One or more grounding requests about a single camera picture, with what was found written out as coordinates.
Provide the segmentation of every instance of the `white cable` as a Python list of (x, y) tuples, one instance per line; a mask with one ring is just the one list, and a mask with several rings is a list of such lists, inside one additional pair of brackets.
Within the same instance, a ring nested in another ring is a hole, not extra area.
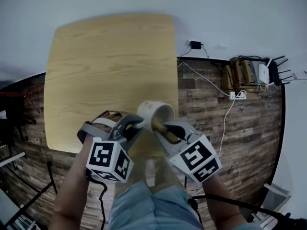
[[(223, 142), (223, 139), (224, 139), (224, 134), (225, 134), (225, 120), (226, 120), (226, 117), (227, 117), (227, 115), (228, 115), (228, 113), (230, 112), (230, 109), (233, 107), (233, 105), (234, 105), (234, 103), (235, 103), (235, 101), (236, 101), (236, 99), (238, 99), (239, 97), (239, 95), (240, 95), (240, 93), (241, 92), (244, 92), (245, 93), (245, 96), (246, 96), (246, 91), (245, 90), (241, 90), (237, 95), (236, 95), (236, 97), (234, 98), (234, 101), (232, 102), (232, 104), (231, 104), (231, 106), (230, 106), (230, 108), (228, 109), (228, 111), (227, 111), (227, 113), (226, 113), (226, 115), (225, 115), (225, 117), (224, 117), (224, 127), (223, 127), (223, 136), (222, 136), (222, 139), (221, 139), (221, 145), (220, 145), (220, 151), (219, 151), (219, 155), (218, 155), (218, 157), (220, 156), (220, 154), (221, 154), (221, 150), (222, 150), (222, 142)], [(199, 193), (201, 190), (203, 189), (203, 187), (200, 189), (200, 190), (198, 190), (197, 192), (195, 192), (195, 193), (192, 193), (191, 195), (193, 196), (193, 195), (195, 195), (195, 194), (197, 194), (197, 193)]]
[(178, 57), (178, 59), (180, 59), (181, 57), (183, 57), (183, 56), (187, 55), (189, 52), (191, 52), (192, 48), (191, 48), (190, 46), (187, 47), (187, 50), (188, 50), (188, 49), (189, 49), (189, 51), (188, 51), (188, 52), (187, 52), (187, 51), (184, 51), (184, 52)]
[(240, 95), (241, 92), (245, 92), (245, 96), (246, 96), (246, 91), (245, 91), (245, 90), (241, 90), (241, 91), (236, 95), (236, 97), (234, 98), (234, 101), (232, 102), (230, 108), (228, 109), (228, 111), (227, 111), (227, 113), (226, 113), (226, 115), (225, 115), (225, 117), (224, 117), (223, 135), (222, 135), (222, 139), (221, 139), (220, 151), (219, 151), (218, 157), (220, 156), (221, 150), (222, 150), (222, 142), (223, 142), (224, 135), (225, 135), (225, 120), (226, 120), (226, 117), (227, 117), (228, 113), (230, 112), (231, 108), (233, 107), (233, 105), (234, 105), (236, 99), (238, 98), (238, 96)]
[(178, 67), (180, 67), (181, 65), (186, 65), (188, 68), (190, 68), (192, 71), (194, 71), (197, 75), (200, 75), (202, 78), (206, 79), (210, 84), (212, 84), (215, 88), (217, 88), (221, 93), (223, 93), (224, 95), (230, 96), (229, 94), (226, 94), (225, 92), (221, 91), (214, 83), (212, 83), (209, 79), (207, 79), (206, 77), (202, 76), (201, 74), (199, 74), (197, 71), (193, 70), (192, 67), (190, 67), (187, 63), (182, 62), (180, 63)]
[(198, 190), (197, 192), (192, 193), (191, 195), (195, 195), (195, 194), (199, 193), (202, 189), (203, 189), (203, 187), (200, 190)]

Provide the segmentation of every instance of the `wooden floor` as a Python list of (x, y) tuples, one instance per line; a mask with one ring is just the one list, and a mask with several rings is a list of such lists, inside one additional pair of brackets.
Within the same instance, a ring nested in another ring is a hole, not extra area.
[[(185, 62), (220, 86), (220, 72), (211, 63), (191, 60)], [(29, 141), (22, 142), (15, 132), (14, 152), (24, 150), (26, 153), (25, 157), (16, 162), (17, 173), (27, 182), (42, 189), (49, 183), (47, 162), (52, 161), (53, 176), (59, 188), (74, 161), (75, 154), (50, 150), (47, 147), (44, 128), (44, 76), (21, 81), (10, 87), (10, 91), (25, 92), (34, 88), (39, 82), (32, 99), (41, 114), (35, 113), (31, 105), (27, 101), (24, 102), (25, 114), (34, 116), (37, 122), (36, 125), (25, 126), (24, 131)], [(232, 101), (226, 100), (214, 86), (186, 66), (178, 68), (178, 88), (179, 118), (202, 131), (218, 152), (224, 115)], [(228, 189), (239, 200), (253, 204), (260, 200), (260, 190), (269, 180), (275, 162), (281, 111), (281, 91), (268, 91), (261, 99), (235, 101), (226, 119), (220, 156), (223, 169), (220, 175)], [(7, 151), (0, 152), (1, 156), (8, 155)], [(8, 190), (17, 204), (25, 205), (36, 194), (5, 167), (0, 168), (0, 173), (2, 187)], [(103, 197), (107, 220), (113, 199), (113, 188), (112, 184), (108, 184), (108, 191)], [(190, 193), (199, 190), (191, 181), (188, 181), (187, 189)], [(98, 200), (101, 191), (100, 185), (90, 184), (82, 220), (83, 229), (99, 229), (101, 226), (102, 215)], [(55, 196), (53, 188), (48, 189), (26, 212), (41, 225), (48, 226)], [(205, 229), (215, 229), (204, 200), (200, 201), (199, 211)]]

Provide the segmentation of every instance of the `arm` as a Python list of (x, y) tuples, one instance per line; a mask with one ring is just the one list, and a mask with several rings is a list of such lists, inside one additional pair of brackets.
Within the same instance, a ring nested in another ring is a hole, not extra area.
[[(106, 113), (104, 118), (117, 122), (121, 117)], [(105, 132), (111, 129), (95, 125)], [(49, 230), (78, 230), (86, 204), (89, 180), (86, 178), (86, 162), (91, 151), (93, 137), (86, 136), (80, 153), (76, 156), (71, 169), (57, 194)]]
[[(213, 194), (234, 199), (218, 175), (213, 175), (203, 183), (205, 194)], [(231, 230), (246, 223), (240, 214), (239, 207), (228, 203), (207, 199), (208, 210), (218, 230)]]

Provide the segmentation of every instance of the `power adapter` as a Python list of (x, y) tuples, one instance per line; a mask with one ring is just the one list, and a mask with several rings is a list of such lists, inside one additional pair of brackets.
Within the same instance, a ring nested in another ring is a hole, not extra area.
[(191, 41), (190, 47), (191, 49), (201, 49), (201, 42)]

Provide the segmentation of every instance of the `white mug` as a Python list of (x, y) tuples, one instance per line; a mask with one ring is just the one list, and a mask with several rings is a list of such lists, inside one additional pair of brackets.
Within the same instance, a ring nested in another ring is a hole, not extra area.
[(159, 119), (161, 122), (175, 119), (174, 108), (170, 104), (164, 102), (145, 101), (139, 106), (137, 115), (144, 119), (142, 125), (150, 132), (153, 132), (153, 117)]

